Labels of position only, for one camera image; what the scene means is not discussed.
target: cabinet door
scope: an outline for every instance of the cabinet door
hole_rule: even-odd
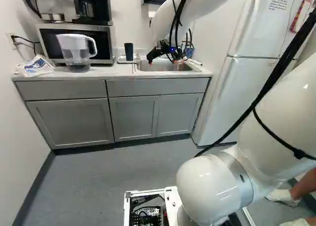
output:
[[[161,96],[156,136],[191,133],[202,99],[203,94]]]
[[[52,149],[113,143],[108,99],[27,102]]]
[[[110,98],[115,141],[156,136],[159,96]]]

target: refrigerator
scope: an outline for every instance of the refrigerator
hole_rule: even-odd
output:
[[[250,106],[314,7],[315,0],[228,0],[194,22],[193,58],[214,73],[192,134],[197,145],[218,140]]]

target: sink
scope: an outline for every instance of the sink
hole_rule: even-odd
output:
[[[172,64],[167,58],[154,59],[150,65],[146,58],[142,58],[140,63],[133,64],[134,72],[155,72],[155,73],[170,73],[170,72],[200,72],[195,66],[184,62]]]

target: circuit board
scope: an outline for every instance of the circuit board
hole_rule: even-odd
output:
[[[130,216],[130,226],[163,226],[160,206],[142,207]]]

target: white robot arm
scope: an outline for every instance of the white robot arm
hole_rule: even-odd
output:
[[[176,8],[180,8],[182,0],[174,1]],[[186,0],[179,38],[184,36],[191,21],[214,11],[225,1]],[[167,0],[152,21],[155,42],[162,41],[170,32],[174,17],[173,2]],[[166,47],[158,42],[160,45],[147,56],[149,62],[171,53],[169,49],[174,46],[175,38],[171,40]],[[316,54],[270,90],[243,123],[237,145],[216,155],[191,159],[181,166],[177,187],[182,211],[190,219],[209,226],[263,198],[282,182],[316,167],[315,63]],[[286,148],[263,126],[294,146],[295,156],[293,150]],[[300,150],[310,159],[297,158]]]
[[[183,26],[179,27],[178,40],[181,41],[185,37],[189,29],[190,22],[207,15],[216,10],[227,0],[186,0],[183,10],[180,13],[180,20]],[[181,0],[174,0],[176,9],[181,5]],[[149,63],[155,58],[163,54],[172,53],[171,48],[176,49],[175,31],[173,33],[171,43],[169,42],[170,28],[175,17],[175,9],[172,0],[167,0],[156,12],[152,23],[151,32],[153,44],[158,45],[147,55]]]

